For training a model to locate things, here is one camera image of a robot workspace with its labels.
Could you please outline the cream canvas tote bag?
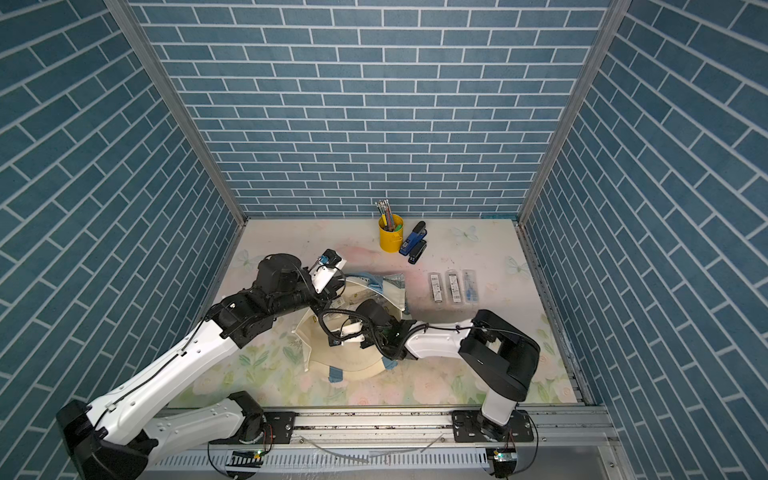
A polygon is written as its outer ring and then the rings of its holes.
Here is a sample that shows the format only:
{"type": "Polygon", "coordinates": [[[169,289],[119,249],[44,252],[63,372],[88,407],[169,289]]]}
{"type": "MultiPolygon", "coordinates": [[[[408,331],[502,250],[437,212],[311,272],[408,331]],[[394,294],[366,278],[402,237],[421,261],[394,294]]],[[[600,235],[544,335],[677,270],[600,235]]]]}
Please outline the cream canvas tote bag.
{"type": "Polygon", "coordinates": [[[307,371],[339,383],[365,380],[395,364],[377,348],[372,329],[360,318],[345,313],[357,311],[363,304],[382,307],[390,324],[400,326],[409,318],[405,276],[402,273],[349,275],[340,297],[330,303],[332,311],[323,316],[324,325],[308,310],[294,330],[301,341],[307,371]]]}

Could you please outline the clear compass set case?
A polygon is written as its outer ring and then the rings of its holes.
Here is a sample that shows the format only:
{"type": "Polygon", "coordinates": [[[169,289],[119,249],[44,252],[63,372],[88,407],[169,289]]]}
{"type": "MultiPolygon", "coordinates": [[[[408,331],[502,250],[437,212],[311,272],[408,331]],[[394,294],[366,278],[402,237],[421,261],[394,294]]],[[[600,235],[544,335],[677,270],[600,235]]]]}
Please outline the clear compass set case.
{"type": "Polygon", "coordinates": [[[443,303],[444,302],[444,292],[442,287],[442,279],[441,276],[436,272],[430,272],[429,273],[429,284],[430,289],[432,293],[432,298],[434,303],[443,303]]]}

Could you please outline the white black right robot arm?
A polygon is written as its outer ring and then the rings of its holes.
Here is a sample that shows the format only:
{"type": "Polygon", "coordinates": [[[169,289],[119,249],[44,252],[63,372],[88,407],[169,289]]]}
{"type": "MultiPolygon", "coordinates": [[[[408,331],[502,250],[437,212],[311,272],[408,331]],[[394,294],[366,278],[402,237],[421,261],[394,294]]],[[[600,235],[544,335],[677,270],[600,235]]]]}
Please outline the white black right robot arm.
{"type": "Polygon", "coordinates": [[[359,341],[389,362],[428,357],[464,361],[489,387],[478,414],[480,431],[495,441],[512,437],[509,421],[528,396],[541,348],[494,312],[480,309],[473,318],[453,324],[397,321],[376,301],[365,300],[354,310],[314,313],[331,347],[359,341]]]}

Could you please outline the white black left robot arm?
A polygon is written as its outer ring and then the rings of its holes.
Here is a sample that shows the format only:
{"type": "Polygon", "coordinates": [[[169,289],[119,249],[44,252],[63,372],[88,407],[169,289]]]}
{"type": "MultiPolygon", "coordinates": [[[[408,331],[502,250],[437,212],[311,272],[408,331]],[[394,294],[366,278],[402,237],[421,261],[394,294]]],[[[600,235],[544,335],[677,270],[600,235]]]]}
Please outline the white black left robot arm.
{"type": "Polygon", "coordinates": [[[251,287],[212,305],[190,334],[149,366],[88,403],[72,400],[62,407],[56,422],[80,477],[136,479],[168,456],[217,440],[269,446],[273,429],[245,391],[187,413],[164,419],[156,415],[278,318],[328,307],[344,285],[344,264],[332,249],[310,267],[290,254],[266,256],[251,287]]]}

